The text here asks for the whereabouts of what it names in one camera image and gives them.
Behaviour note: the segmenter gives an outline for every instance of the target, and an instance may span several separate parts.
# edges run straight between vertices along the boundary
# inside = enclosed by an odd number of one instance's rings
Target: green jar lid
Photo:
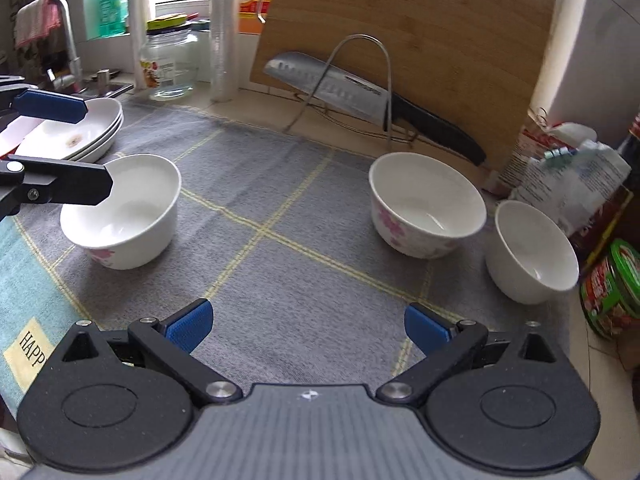
[[[626,290],[636,302],[634,310],[640,309],[640,254],[624,240],[617,238],[611,244],[611,256]]]
[[[158,16],[156,19],[146,22],[146,30],[159,30],[161,28],[178,27],[187,22],[187,15],[183,13],[179,14],[165,14],[164,16]]]

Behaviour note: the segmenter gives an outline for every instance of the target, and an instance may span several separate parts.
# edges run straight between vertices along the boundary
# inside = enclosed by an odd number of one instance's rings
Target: yellow grid line
[[[51,267],[47,259],[44,257],[40,249],[37,247],[33,239],[29,236],[28,232],[24,229],[24,226],[20,223],[17,217],[13,216],[13,220],[15,226],[18,229],[18,232],[27,243],[33,254],[36,256],[37,261],[40,263],[42,268],[47,271],[47,274],[51,277],[60,292],[62,292],[66,300],[73,306],[73,308],[78,312],[80,316],[85,319],[91,319],[91,316],[89,315],[87,309],[85,309],[84,305],[82,305],[78,298],[76,298],[76,295],[73,293],[73,291],[71,291],[64,280],[60,278],[56,270]]]
[[[257,231],[254,235],[249,239],[249,241],[240,249],[236,256],[226,264],[225,268],[220,272],[216,281],[205,291],[204,298],[208,300],[212,300],[212,298],[218,293],[220,288],[226,283],[231,274],[238,268],[238,265],[253,251],[258,244],[258,242],[264,238],[267,231],[270,230],[276,222],[282,218],[284,213],[291,207],[291,205],[300,198],[300,196],[305,192],[305,190],[311,185],[311,183],[316,179],[316,177],[322,173],[324,168],[327,167],[331,159],[334,157],[334,150],[326,155],[322,161],[316,166],[316,168],[306,176],[306,178],[300,183],[300,185],[291,193],[287,199],[282,203],[282,205],[277,209],[275,213],[273,213],[270,218],[260,227],[258,227]]]
[[[211,200],[207,200],[206,198],[203,198],[203,197],[195,194],[193,191],[189,191],[188,189],[182,188],[180,190],[180,192],[185,197],[193,200],[194,202],[197,202],[201,206],[204,206],[207,209],[211,209],[212,211],[216,211],[216,212],[222,213],[224,216],[226,216],[227,218],[229,218],[233,222],[242,224],[242,225],[247,226],[247,227],[251,227],[252,229],[259,229],[260,228],[260,223],[254,221],[254,220],[251,220],[250,218],[245,218],[243,216],[237,215],[236,213],[234,213],[230,209],[228,209],[228,208],[226,208],[226,207],[224,207],[222,205],[214,204]]]
[[[376,278],[369,276],[366,272],[362,272],[361,270],[354,269],[353,267],[348,266],[347,264],[339,262],[338,260],[334,260],[333,258],[331,258],[330,256],[327,256],[326,254],[322,254],[313,249],[305,247],[304,245],[299,244],[293,240],[290,240],[289,238],[275,231],[271,231],[271,230],[267,231],[265,236],[267,238],[270,238],[271,240],[275,240],[281,243],[282,245],[290,249],[293,249],[296,252],[299,252],[300,254],[304,254],[306,257],[310,258],[311,260],[314,260],[321,264],[325,264],[326,266],[331,267],[332,269],[339,270],[343,274],[346,274],[347,276],[350,276],[358,280],[359,282],[365,283],[366,285],[370,285],[373,288],[376,288],[377,290],[381,290],[382,292],[386,292],[387,294],[395,296],[396,298],[400,298],[401,300],[409,301],[409,302],[415,301],[416,299],[415,295],[410,294],[405,290],[401,290],[400,288],[395,288],[394,286],[391,286],[388,283],[381,282],[380,280],[377,280]]]
[[[204,144],[206,144],[207,142],[209,142],[211,139],[215,138],[220,132],[222,132],[222,128],[217,129],[215,132],[213,132],[212,134],[210,134],[210,136],[205,137],[204,139],[200,140],[199,142],[196,142],[193,146],[191,146],[188,150],[182,152],[180,155],[178,155],[178,157],[174,160],[174,162],[179,162],[180,160],[182,160],[183,158],[185,158],[187,155],[189,155],[190,153],[193,153],[195,150],[197,150],[200,146],[203,146]]]
[[[417,298],[418,302],[423,302],[429,293],[429,287],[431,286],[431,262],[427,262],[426,269],[424,271],[424,279],[422,280],[422,286],[420,287],[420,295]],[[391,372],[391,376],[401,374],[406,370],[406,365],[411,355],[411,350],[414,348],[414,342],[408,337],[404,338],[400,351],[398,352],[398,360],[396,366]]]
[[[63,261],[67,256],[69,256],[69,254],[71,254],[71,251],[73,251],[75,248],[76,248],[76,246],[72,244],[71,246],[67,247],[64,251],[62,251],[62,254],[60,254],[60,256],[58,257],[58,259],[57,259],[55,262],[53,262],[53,263],[51,264],[51,268],[52,268],[52,269],[55,269],[57,266],[59,266],[59,264],[61,264],[61,263],[62,263],[62,261]]]
[[[149,117],[151,117],[153,114],[155,114],[158,110],[160,110],[161,107],[158,108],[154,108],[153,110],[151,110],[147,115],[140,117],[137,121],[133,121],[131,124],[127,124],[127,126],[123,126],[122,129],[125,130],[127,128],[130,128],[132,126],[135,126],[136,124],[138,124],[141,121],[144,121],[145,119],[148,119]]]

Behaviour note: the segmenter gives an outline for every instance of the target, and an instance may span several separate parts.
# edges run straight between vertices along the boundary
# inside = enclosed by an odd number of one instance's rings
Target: white plate
[[[44,121],[24,138],[16,154],[68,159],[110,131],[122,117],[116,99],[91,99],[86,107],[88,113],[78,124]]]
[[[116,140],[116,134],[105,140],[100,146],[98,146],[92,152],[87,153],[85,156],[78,158],[77,162],[86,162],[87,164],[93,164],[96,160],[101,158],[105,153],[109,151],[109,148]]]
[[[24,116],[20,116],[11,121],[8,126],[0,132],[0,156],[4,156],[15,150],[24,138],[43,122],[44,119]]]
[[[112,130],[108,135],[105,135],[99,142],[92,144],[86,150],[78,153],[76,156],[69,160],[75,160],[77,162],[88,162],[93,163],[98,160],[101,156],[103,156],[109,148],[113,145],[113,142],[116,140],[116,134],[118,133],[122,123],[120,123],[117,128]]]
[[[87,155],[88,153],[91,153],[93,150],[98,149],[101,145],[103,145],[110,137],[113,137],[114,134],[116,134],[120,128],[122,127],[122,123],[124,122],[123,119],[119,120],[111,130],[109,130],[108,132],[105,132],[103,136],[99,137],[98,139],[95,139],[94,142],[92,142],[89,146],[87,146],[84,150],[82,150],[79,153],[76,153],[73,156],[70,156],[68,158],[66,158],[65,160],[79,160],[81,158],[83,158],[85,155]]]

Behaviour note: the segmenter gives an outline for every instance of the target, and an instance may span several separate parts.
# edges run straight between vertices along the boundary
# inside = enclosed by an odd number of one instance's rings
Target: gray table mat
[[[19,216],[56,286],[103,329],[209,298],[214,327],[193,355],[245,389],[376,388],[421,358],[402,326],[410,301],[493,330],[538,320],[567,350],[566,298],[521,306],[490,279],[483,247],[491,218],[449,256],[416,260],[389,247],[370,221],[373,159],[191,108],[135,97],[123,108],[103,161],[155,153],[182,173],[168,249],[138,269],[107,269],[66,240],[60,206],[25,206]],[[28,282],[17,286],[30,293]]]

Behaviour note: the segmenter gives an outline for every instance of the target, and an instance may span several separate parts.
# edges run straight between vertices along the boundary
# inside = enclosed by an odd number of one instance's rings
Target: jar lid
[[[640,308],[640,254],[620,238],[611,244],[611,256],[626,289],[636,302],[635,310]]]
[[[156,28],[156,30],[148,30],[146,34],[148,36],[160,36],[161,34],[169,34],[171,32],[180,32],[181,30],[190,30],[191,23],[183,23],[177,27]]]
[[[187,22],[187,15],[183,13],[164,14],[156,19],[146,22],[146,30],[161,30],[163,28],[178,27]]]

